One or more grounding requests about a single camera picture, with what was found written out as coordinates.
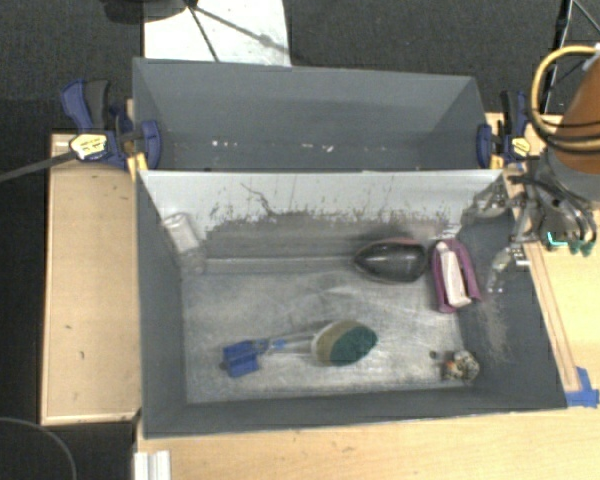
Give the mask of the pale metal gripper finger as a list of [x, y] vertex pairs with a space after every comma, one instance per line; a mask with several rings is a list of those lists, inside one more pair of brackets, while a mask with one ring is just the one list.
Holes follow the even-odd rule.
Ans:
[[518, 273], [527, 271], [530, 261], [522, 246], [511, 245], [503, 248], [493, 258], [486, 283], [488, 293], [500, 294], [505, 284]]
[[462, 222], [493, 219], [503, 215], [508, 209], [509, 196], [502, 177], [497, 178], [484, 190], [476, 193], [472, 204], [461, 217]]

